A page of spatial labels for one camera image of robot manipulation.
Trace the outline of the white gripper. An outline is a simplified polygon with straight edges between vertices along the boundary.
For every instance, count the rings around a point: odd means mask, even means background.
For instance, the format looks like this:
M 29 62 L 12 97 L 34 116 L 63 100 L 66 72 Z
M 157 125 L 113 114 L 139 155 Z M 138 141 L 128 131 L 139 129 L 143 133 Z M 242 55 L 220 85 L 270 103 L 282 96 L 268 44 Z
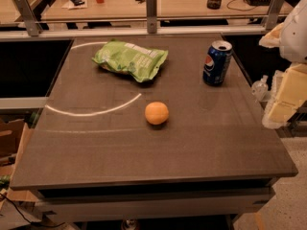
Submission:
M 262 125 L 285 127 L 307 101 L 307 0 L 300 0 L 286 17 L 261 37 L 259 45 L 279 46 L 280 56 L 292 63 L 285 72 L 276 70 L 272 78 L 270 99 L 265 107 Z

